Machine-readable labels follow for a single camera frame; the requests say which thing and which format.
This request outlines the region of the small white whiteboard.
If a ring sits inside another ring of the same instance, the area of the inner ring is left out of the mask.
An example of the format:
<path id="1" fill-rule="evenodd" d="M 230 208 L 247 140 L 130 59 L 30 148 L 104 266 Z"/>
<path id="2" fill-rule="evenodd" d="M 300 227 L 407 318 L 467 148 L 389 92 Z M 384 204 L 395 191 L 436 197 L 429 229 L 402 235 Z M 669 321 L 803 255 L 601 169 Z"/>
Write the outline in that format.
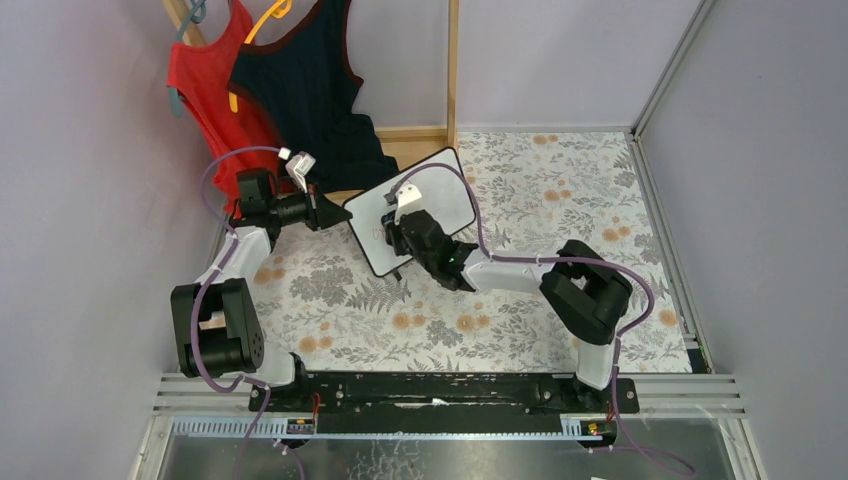
<path id="1" fill-rule="evenodd" d="M 423 208 L 445 233 L 453 235 L 476 220 L 471 198 L 458 178 L 461 173 L 457 151 L 445 147 L 343 203 L 343 208 L 352 213 L 349 225 L 376 277 L 384 277 L 412 260 L 411 256 L 393 255 L 385 243 L 380 218 L 395 210 L 385 195 L 397 184 L 415 185 L 423 195 Z"/>

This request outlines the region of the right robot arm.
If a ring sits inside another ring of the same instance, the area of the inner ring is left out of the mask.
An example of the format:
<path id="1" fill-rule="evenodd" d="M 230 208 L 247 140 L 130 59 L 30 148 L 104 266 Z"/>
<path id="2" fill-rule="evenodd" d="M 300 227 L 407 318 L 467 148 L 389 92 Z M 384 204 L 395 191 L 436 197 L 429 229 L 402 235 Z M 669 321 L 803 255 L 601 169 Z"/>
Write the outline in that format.
<path id="1" fill-rule="evenodd" d="M 411 256 L 451 291 L 506 290 L 539 294 L 578 340 L 577 380 L 603 390 L 612 380 L 614 338 L 627 313 L 632 284 L 585 243 L 569 240 L 547 261 L 486 254 L 483 246 L 453 239 L 427 212 L 383 215 L 386 243 Z"/>

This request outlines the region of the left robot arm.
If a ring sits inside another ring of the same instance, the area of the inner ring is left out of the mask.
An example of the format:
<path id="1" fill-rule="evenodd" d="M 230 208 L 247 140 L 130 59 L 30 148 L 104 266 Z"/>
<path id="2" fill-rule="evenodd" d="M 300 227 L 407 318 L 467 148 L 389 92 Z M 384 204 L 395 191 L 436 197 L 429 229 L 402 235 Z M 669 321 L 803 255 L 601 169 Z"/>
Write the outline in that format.
<path id="1" fill-rule="evenodd" d="M 251 287 L 283 228 L 303 224 L 320 231 L 352 217 L 313 184 L 280 194 L 267 169 L 238 173 L 237 186 L 221 250 L 194 283 L 175 287 L 170 296 L 182 373 L 220 393 L 242 382 L 268 389 L 295 383 L 294 354 L 266 349 Z"/>

